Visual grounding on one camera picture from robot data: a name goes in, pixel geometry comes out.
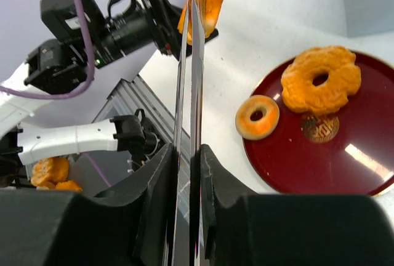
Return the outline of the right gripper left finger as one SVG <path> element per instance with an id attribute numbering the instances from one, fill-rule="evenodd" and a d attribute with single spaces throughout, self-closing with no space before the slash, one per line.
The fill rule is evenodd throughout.
<path id="1" fill-rule="evenodd" d="M 172 145 L 95 197 L 1 192 L 2 265 L 161 265 Z"/>

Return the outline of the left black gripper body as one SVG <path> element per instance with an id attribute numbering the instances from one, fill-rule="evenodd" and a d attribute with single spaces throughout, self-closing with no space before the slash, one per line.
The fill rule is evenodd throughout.
<path id="1" fill-rule="evenodd" d="M 107 11 L 121 0 L 109 0 Z M 95 66 L 102 68 L 151 43 L 164 55 L 180 57 L 176 30 L 182 10 L 168 0 L 131 0 L 122 13 L 104 16 L 95 0 L 81 0 L 92 39 Z M 87 58 L 73 0 L 40 0 L 41 20 L 58 41 Z"/>

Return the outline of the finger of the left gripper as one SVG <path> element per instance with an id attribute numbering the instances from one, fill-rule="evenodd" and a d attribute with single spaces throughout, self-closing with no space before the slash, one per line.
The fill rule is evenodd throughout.
<path id="1" fill-rule="evenodd" d="M 219 31 L 218 29 L 215 29 L 206 39 L 205 39 L 205 43 L 212 41 L 213 39 L 215 39 L 216 37 L 218 37 L 219 35 Z"/>

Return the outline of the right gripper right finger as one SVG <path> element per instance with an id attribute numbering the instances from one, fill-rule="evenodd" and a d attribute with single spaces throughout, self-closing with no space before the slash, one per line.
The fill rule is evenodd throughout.
<path id="1" fill-rule="evenodd" d="M 201 158 L 211 265 L 392 265 L 393 230 L 368 196 L 258 194 L 208 145 Z"/>

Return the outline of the metal tongs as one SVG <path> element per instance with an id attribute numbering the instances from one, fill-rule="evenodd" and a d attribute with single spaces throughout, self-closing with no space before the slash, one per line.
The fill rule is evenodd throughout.
<path id="1" fill-rule="evenodd" d="M 187 0 L 182 25 L 177 93 L 175 99 L 174 146 L 180 146 L 183 119 L 187 40 L 191 36 L 191 108 L 190 108 L 190 200 L 189 200 L 189 264 L 199 265 L 201 206 L 201 126 L 204 73 L 205 0 Z"/>

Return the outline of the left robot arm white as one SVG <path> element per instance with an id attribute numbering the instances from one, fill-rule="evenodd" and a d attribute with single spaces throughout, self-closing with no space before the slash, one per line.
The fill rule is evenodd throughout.
<path id="1" fill-rule="evenodd" d="M 41 127 L 89 123 L 126 73 L 129 54 L 155 43 L 180 56 L 181 8 L 168 0 L 131 1 L 106 18 L 95 0 L 1 0 L 1 135 L 19 122 Z"/>

